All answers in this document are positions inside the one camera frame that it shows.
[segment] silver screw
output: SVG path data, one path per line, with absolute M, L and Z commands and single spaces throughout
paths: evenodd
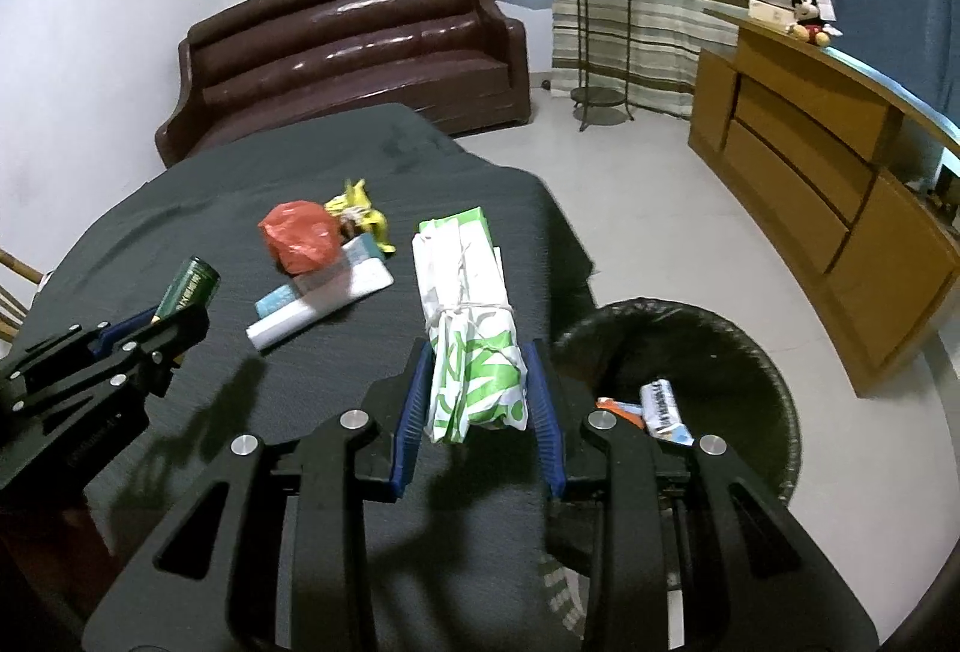
M 587 417 L 587 422 L 596 430 L 610 430 L 616 424 L 616 416 L 608 411 L 594 411 Z
M 238 435 L 233 439 L 233 443 L 230 444 L 230 451 L 236 454 L 239 457 L 246 457 L 246 455 L 251 454 L 256 446 L 260 443 L 256 439 L 256 435 Z
M 368 421 L 370 421 L 370 415 L 366 411 L 354 408 L 340 417 L 340 426 L 347 430 L 359 430 L 366 426 Z
M 700 439 L 700 448 L 713 457 L 719 457 L 727 451 L 727 442 L 718 435 L 704 435 Z

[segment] sofa backrest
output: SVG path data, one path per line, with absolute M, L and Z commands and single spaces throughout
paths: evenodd
M 215 116 L 359 68 L 482 49 L 476 0 L 250 0 L 187 33 Z

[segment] wooden cabinet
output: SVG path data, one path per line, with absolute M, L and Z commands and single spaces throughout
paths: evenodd
M 778 249 L 865 394 L 949 312 L 960 249 L 887 169 L 904 118 L 960 140 L 912 94 L 841 53 L 747 17 L 736 55 L 701 56 L 690 147 Z

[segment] green and white plastic bag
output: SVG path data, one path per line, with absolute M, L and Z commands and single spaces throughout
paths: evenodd
M 436 353 L 424 432 L 462 444 L 472 424 L 525 430 L 527 369 L 483 210 L 422 222 L 413 246 Z

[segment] black garbage bag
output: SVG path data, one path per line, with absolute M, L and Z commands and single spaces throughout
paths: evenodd
M 723 436 L 784 503 L 800 473 L 800 425 L 770 358 L 716 313 L 668 300 L 598 308 L 553 345 L 558 371 L 599 397 L 640 402 L 640 387 L 665 378 L 694 438 Z M 551 503 L 547 550 L 581 573 L 589 568 L 594 508 Z

